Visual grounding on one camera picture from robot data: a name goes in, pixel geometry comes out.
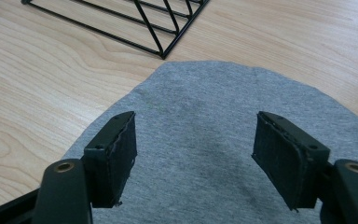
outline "wooden table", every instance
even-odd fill
[[[358,115],[358,1],[211,0],[166,61],[189,60],[265,67]],[[163,63],[0,0],[0,204],[37,188],[92,121]]]

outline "metal frame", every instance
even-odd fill
[[[132,46],[132,47],[134,47],[136,49],[140,49],[140,50],[146,51],[148,53],[158,55],[159,57],[161,57],[161,59],[165,59],[168,56],[168,54],[172,51],[173,47],[176,45],[176,43],[179,41],[179,39],[183,36],[185,31],[188,29],[188,27],[191,25],[191,23],[197,18],[197,16],[200,14],[200,12],[204,9],[206,4],[210,0],[183,0],[184,3],[186,3],[186,7],[187,7],[187,10],[188,10],[188,12],[186,14],[182,13],[182,12],[172,10],[168,0],[162,0],[164,2],[165,7],[150,4],[150,3],[147,3],[147,2],[141,1],[141,0],[133,0],[134,5],[136,6],[139,14],[142,17],[141,20],[137,19],[137,18],[134,18],[134,17],[132,17],[130,15],[126,15],[126,14],[123,14],[121,12],[114,11],[114,10],[112,10],[110,8],[101,7],[101,6],[92,4],[92,3],[88,2],[88,1],[84,1],[84,0],[69,0],[69,1],[72,1],[74,3],[78,3],[78,4],[80,4],[80,5],[84,6],[84,7],[90,7],[92,9],[99,10],[99,11],[101,11],[103,13],[106,13],[108,15],[111,15],[111,16],[119,17],[119,18],[121,18],[123,20],[126,20],[126,21],[132,21],[134,23],[144,25],[147,28],[147,30],[150,32],[151,36],[153,37],[153,40],[156,43],[157,49],[151,49],[149,47],[146,47],[146,46],[142,45],[142,43],[135,43],[135,42],[130,41],[130,40],[126,39],[126,38],[120,37],[119,35],[114,35],[114,34],[107,33],[106,31],[97,29],[97,28],[95,28],[93,26],[87,25],[86,23],[83,23],[83,22],[76,21],[76,20],[73,20],[71,18],[65,17],[62,14],[56,13],[54,11],[51,11],[51,10],[47,9],[47,8],[44,8],[44,7],[41,7],[41,6],[38,6],[38,5],[34,4],[34,3],[32,3],[32,0],[21,0],[21,2],[24,5],[34,7],[36,9],[40,10],[40,11],[43,11],[43,12],[51,15],[51,16],[54,16],[54,17],[59,18],[59,19],[64,20],[64,21],[69,21],[72,24],[80,26],[80,27],[82,27],[84,29],[87,29],[89,31],[92,31],[92,32],[94,32],[96,34],[106,36],[108,38],[114,39],[114,40],[119,41],[121,43],[124,43],[126,45],[130,45],[130,46]],[[199,5],[197,7],[197,10],[195,10],[195,11],[193,10],[193,8],[191,6],[191,3]],[[175,29],[172,30],[172,29],[168,29],[166,27],[162,27],[162,26],[150,23],[148,18],[147,18],[147,16],[145,15],[145,12],[143,10],[143,6],[144,7],[149,7],[151,9],[156,10],[156,11],[168,14],[170,16],[171,20],[172,20],[172,23],[173,23]],[[181,18],[187,19],[187,22],[182,27],[182,29],[179,28],[179,25],[178,25],[178,23],[176,21],[176,17],[181,17]],[[161,43],[158,40],[158,37],[157,37],[157,35],[155,33],[155,30],[159,30],[159,31],[164,32],[164,33],[169,34],[169,35],[174,35],[173,41],[171,42],[171,44],[166,49],[164,49],[161,46]]]
[[[93,208],[122,204],[135,164],[135,113],[112,117],[84,148],[81,159],[46,168],[39,189],[0,206],[0,223],[91,224]]]
[[[328,161],[330,148],[290,120],[257,114],[252,158],[290,210],[323,205],[322,224],[358,223],[358,161]]]

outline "wood grain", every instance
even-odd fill
[[[167,61],[189,60],[265,67],[358,115],[358,1],[212,0]],[[163,63],[1,0],[0,204],[37,188],[91,122]]]

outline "gray t-shirt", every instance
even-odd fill
[[[320,91],[263,68],[223,62],[165,63],[76,140],[83,148],[114,115],[136,113],[138,156],[112,209],[94,223],[320,223],[290,211],[251,158],[256,114],[286,117],[329,147],[330,162],[358,161],[358,117]]]

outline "wire rack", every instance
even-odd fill
[[[170,2],[168,0],[57,1],[56,3],[48,1],[49,4],[44,6],[43,1],[21,0],[24,5],[165,59],[210,0],[170,0]],[[62,6],[62,2],[70,3],[71,6]],[[82,15],[85,16],[80,15],[76,18],[76,16],[66,15],[67,12],[76,11],[73,9],[75,7],[82,7],[77,11],[82,12]],[[99,27],[98,24],[103,22],[90,24],[89,21],[91,20],[82,20],[86,15],[92,16],[95,13],[103,13],[105,17],[108,17],[105,20],[113,23],[114,32],[107,32],[108,29],[104,29],[106,27]],[[124,21],[124,23],[117,22],[117,19]],[[132,27],[134,24],[138,26],[136,29],[144,32],[143,35],[128,32],[130,26]]]

